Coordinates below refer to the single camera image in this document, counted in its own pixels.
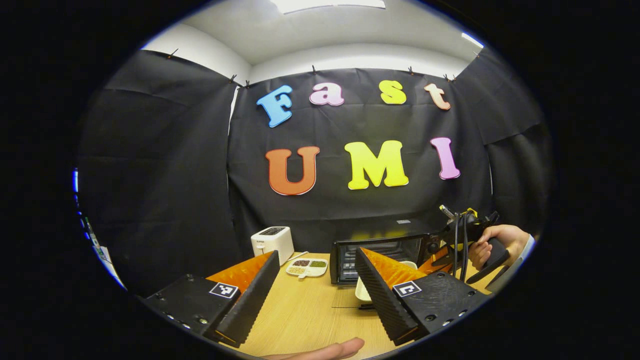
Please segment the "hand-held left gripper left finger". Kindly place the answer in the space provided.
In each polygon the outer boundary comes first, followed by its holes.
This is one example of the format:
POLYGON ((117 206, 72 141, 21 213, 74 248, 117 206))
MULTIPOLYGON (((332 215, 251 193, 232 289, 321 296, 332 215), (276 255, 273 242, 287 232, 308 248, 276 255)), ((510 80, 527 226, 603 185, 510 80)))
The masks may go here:
POLYGON ((141 301, 193 335, 238 348, 249 337, 280 269, 278 251, 268 251, 208 277, 181 276, 141 301))

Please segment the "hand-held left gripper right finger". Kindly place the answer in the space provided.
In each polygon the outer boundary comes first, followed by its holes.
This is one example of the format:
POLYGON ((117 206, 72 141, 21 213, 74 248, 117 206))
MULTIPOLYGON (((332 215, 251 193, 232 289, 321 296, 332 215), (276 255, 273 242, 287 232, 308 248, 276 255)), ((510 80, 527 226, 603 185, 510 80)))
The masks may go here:
POLYGON ((444 330, 489 301, 447 271, 426 275, 363 247, 356 250, 355 269, 396 346, 444 330))

